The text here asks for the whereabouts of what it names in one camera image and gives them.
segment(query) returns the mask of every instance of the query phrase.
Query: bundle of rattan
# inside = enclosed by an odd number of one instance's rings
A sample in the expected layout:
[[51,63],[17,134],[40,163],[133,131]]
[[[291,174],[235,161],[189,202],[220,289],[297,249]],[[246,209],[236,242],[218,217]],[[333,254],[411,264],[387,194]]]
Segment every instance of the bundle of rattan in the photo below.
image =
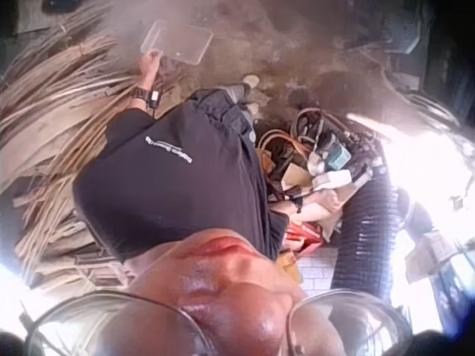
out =
[[[14,205],[26,208],[16,246],[23,278],[30,283],[41,274],[44,288],[80,279],[125,282],[119,264],[75,216],[71,189],[102,149],[107,124],[126,107],[136,82],[133,71],[114,69],[114,37],[97,30],[108,10],[106,1],[87,1],[31,43],[0,87],[0,192],[19,177],[41,177]],[[176,78],[169,73],[161,82],[170,87]]]

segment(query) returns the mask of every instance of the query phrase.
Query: clear plastic box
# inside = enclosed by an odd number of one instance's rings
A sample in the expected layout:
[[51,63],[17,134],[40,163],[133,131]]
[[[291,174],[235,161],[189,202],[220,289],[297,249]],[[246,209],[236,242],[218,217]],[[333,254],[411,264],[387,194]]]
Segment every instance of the clear plastic box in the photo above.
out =
[[213,38],[213,32],[188,24],[172,24],[156,20],[151,26],[140,51],[162,50],[177,61],[198,65]]

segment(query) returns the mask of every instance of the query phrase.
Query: cloth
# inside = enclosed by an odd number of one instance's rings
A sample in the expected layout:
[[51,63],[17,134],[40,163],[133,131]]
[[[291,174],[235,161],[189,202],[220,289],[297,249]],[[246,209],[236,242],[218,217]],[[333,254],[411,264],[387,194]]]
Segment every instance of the cloth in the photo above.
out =
[[119,113],[74,183],[77,210],[121,262],[207,228],[236,231],[276,260],[288,219],[267,206],[251,131],[224,90],[200,90],[157,122]]

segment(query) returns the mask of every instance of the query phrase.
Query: glasses lens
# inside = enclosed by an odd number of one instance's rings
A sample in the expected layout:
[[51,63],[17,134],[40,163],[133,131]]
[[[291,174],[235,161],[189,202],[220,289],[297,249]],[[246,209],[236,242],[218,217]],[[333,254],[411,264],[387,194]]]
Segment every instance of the glasses lens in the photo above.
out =
[[207,355],[203,333],[187,315],[127,294],[89,294],[37,322],[27,341],[46,355]]
[[379,356],[411,336],[407,321],[368,294],[331,291],[295,307],[287,326],[294,355]]

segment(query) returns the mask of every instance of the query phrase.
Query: black corrugated hose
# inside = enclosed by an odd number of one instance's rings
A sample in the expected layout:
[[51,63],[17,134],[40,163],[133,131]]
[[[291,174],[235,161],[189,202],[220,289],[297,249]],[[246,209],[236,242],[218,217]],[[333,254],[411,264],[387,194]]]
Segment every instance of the black corrugated hose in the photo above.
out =
[[332,289],[364,291],[389,301],[391,256],[399,232],[396,189],[385,167],[346,204]]

